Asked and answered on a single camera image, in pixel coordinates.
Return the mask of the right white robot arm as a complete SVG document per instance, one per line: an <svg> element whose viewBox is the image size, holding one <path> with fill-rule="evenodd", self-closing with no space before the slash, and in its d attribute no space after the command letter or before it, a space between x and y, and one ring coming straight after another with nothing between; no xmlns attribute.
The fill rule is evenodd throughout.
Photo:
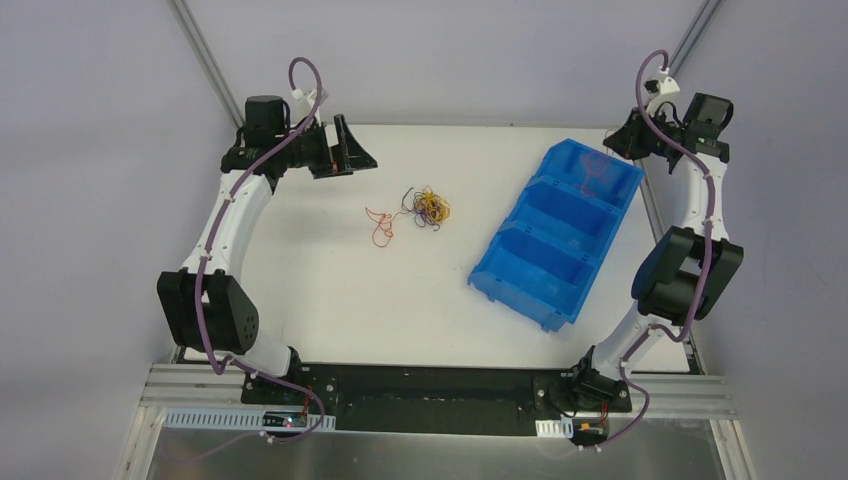
<svg viewBox="0 0 848 480"><path fill-rule="evenodd" d="M664 158L682 188L679 224L670 226L642 262L631 287L633 304L614 331L592 346L566 380L569 400L590 410L629 397L625 377L659 340L686 339L716 304L744 259L722 214L722 183L730 149L719 136L733 103L694 95L685 115L666 116L664 102L636 107L603 144L627 160Z"/></svg>

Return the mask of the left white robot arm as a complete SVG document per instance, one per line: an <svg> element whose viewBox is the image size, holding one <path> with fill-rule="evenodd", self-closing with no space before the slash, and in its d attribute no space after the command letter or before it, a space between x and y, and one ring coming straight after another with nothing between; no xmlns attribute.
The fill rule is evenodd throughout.
<svg viewBox="0 0 848 480"><path fill-rule="evenodd" d="M245 102L245 123L224 154L213 210L191 254L177 271L160 274L156 290L174 342L211 355L216 367L230 357L269 374L266 389L281 404L297 402L305 378L291 367L296 352L263 332L258 309L240 278L252 234L279 181L305 168L314 179L375 169L377 160L355 139L346 118L333 118L337 142L311 98L298 96L304 118L295 123L280 96Z"/></svg>

